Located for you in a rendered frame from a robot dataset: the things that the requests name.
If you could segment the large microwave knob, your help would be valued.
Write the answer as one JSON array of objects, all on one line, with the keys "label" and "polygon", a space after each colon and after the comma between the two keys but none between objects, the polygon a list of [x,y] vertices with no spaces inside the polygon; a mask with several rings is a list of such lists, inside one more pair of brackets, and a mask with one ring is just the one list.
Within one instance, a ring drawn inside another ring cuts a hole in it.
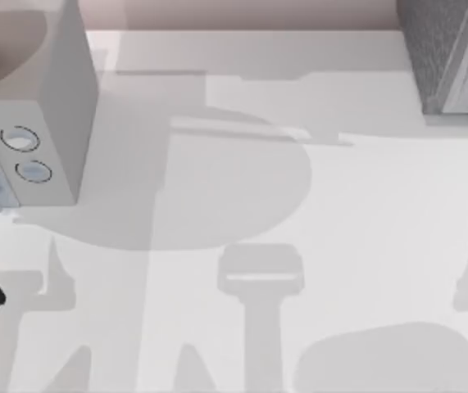
[{"label": "large microwave knob", "polygon": [[38,134],[25,126],[1,129],[0,139],[6,147],[18,152],[31,152],[40,146]]}]

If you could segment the pale microwave oven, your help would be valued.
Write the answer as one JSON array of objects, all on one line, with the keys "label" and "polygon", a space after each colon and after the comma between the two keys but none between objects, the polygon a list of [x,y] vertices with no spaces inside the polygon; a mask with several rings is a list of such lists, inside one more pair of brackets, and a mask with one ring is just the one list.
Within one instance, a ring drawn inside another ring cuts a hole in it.
[{"label": "pale microwave oven", "polygon": [[[31,152],[0,139],[0,210],[77,202],[97,104],[79,0],[0,0],[0,130],[25,126],[40,138]],[[15,165],[29,160],[52,178],[20,178]]]}]

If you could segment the small microwave knob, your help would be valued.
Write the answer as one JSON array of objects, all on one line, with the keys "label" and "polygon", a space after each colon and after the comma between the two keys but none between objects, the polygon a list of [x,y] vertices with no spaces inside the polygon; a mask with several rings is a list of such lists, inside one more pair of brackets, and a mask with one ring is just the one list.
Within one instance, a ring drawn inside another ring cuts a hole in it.
[{"label": "small microwave knob", "polygon": [[15,171],[29,183],[46,183],[52,178],[52,169],[38,160],[29,160],[15,165]]}]

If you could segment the grey cabinet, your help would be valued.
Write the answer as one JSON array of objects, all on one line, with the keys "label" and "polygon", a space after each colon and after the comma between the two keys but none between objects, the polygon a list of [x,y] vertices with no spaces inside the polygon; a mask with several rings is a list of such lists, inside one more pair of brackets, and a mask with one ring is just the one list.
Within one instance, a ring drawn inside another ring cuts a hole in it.
[{"label": "grey cabinet", "polygon": [[468,115],[468,0],[396,0],[426,115]]}]

